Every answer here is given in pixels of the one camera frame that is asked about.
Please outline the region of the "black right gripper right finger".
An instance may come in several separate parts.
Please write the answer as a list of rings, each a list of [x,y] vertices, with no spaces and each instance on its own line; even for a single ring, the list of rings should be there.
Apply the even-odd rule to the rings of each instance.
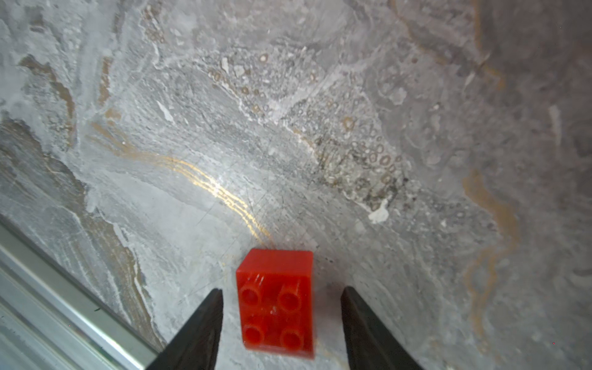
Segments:
[[[342,292],[341,310],[350,369],[422,369],[351,286]]]

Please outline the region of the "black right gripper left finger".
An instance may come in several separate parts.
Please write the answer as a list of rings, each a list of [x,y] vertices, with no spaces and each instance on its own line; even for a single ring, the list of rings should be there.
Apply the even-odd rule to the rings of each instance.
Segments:
[[[214,288],[146,370],[214,369],[223,324],[223,291]]]

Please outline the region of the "red lego brick front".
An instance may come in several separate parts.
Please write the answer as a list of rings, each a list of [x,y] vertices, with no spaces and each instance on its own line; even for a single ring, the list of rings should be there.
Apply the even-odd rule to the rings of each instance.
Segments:
[[[254,248],[236,271],[245,348],[315,357],[311,251]]]

